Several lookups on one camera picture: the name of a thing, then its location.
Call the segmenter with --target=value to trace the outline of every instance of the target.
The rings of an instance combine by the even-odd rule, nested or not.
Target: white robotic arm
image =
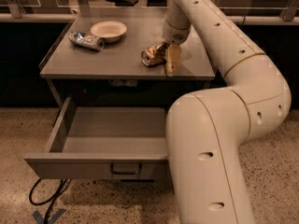
[[[253,224],[238,147],[281,124],[291,105],[289,86],[264,51],[210,0],[171,1],[165,41],[183,43],[193,25],[227,84],[180,97],[167,115],[180,221]]]

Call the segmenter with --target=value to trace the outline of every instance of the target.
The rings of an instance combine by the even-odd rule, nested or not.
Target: drawer
[[[165,111],[77,107],[68,97],[45,151],[24,159],[43,179],[168,179]]]

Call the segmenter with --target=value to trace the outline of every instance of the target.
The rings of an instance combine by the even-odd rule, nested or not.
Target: drawer front
[[[168,179],[164,117],[161,108],[83,108],[68,97],[45,152],[25,160],[42,179]]]

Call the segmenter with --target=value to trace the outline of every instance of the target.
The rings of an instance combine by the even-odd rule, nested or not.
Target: white bowl
[[[125,24],[118,21],[99,22],[91,28],[91,33],[103,38],[106,43],[118,41],[126,31]]]

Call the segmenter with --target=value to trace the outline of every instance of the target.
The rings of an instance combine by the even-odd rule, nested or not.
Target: floor
[[[43,223],[48,204],[28,194],[38,180],[23,160],[47,142],[58,109],[0,108],[0,223]],[[240,147],[240,160],[257,224],[299,223],[299,110],[261,140]],[[43,180],[42,202],[58,180]],[[49,223],[179,224],[171,181],[73,180],[52,209]]]

